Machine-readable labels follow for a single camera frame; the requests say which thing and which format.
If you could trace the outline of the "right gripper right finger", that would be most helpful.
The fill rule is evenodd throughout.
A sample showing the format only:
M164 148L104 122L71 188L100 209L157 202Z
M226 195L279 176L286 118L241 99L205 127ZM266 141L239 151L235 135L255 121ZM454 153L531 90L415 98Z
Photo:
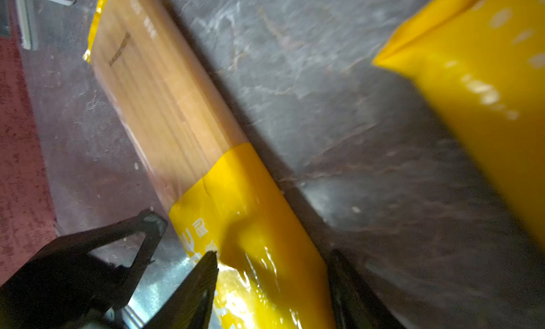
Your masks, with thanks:
M330 252L327 274L337 328L404 329L341 251Z

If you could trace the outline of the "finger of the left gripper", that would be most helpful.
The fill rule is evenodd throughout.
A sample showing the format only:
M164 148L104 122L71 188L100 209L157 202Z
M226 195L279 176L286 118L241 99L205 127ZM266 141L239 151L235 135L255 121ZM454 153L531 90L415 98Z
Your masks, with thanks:
M54 239L1 286L2 328L84 328L125 307L167 229L167 221L146 209L102 228ZM114 265L92 251L132 235L144 240L130 266Z

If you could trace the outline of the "yellow pasta package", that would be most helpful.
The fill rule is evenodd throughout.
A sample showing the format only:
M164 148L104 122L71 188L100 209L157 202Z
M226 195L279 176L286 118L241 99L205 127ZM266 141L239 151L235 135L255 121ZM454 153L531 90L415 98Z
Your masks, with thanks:
M223 328L333 328L326 265L160 0L98 0L85 60Z
M373 64L409 79L544 244L544 0L433 0Z

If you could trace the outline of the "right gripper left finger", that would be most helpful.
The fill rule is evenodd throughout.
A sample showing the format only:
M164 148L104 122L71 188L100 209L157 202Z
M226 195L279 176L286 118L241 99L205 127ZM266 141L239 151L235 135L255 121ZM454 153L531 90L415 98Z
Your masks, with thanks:
M208 251L145 328L208 328L218 278L217 254Z

